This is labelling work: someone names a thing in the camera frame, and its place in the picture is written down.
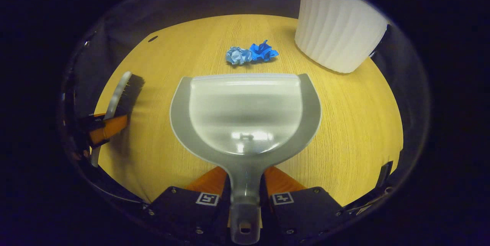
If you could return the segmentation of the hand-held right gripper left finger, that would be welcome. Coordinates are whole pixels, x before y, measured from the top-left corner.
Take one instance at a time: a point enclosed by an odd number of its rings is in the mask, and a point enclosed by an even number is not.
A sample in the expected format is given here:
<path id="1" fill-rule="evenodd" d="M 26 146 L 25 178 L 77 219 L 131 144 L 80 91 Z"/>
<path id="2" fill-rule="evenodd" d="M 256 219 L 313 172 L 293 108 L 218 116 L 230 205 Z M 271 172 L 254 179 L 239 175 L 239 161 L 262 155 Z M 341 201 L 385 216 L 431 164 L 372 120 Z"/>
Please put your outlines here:
<path id="1" fill-rule="evenodd" d="M 147 217 L 172 246 L 224 246 L 229 197 L 228 175 L 217 166 L 185 189 L 168 187 L 150 204 Z"/>

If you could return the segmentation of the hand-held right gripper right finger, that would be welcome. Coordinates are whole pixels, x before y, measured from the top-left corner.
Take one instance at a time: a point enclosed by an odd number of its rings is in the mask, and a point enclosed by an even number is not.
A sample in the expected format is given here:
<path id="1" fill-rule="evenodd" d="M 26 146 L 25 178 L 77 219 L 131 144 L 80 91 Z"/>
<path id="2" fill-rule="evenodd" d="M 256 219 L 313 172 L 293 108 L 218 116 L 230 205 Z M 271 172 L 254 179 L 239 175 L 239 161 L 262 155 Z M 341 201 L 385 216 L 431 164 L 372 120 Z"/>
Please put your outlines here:
<path id="1" fill-rule="evenodd" d="M 345 211 L 322 187 L 306 188 L 280 169 L 261 182 L 262 244 L 315 244 L 344 225 Z"/>

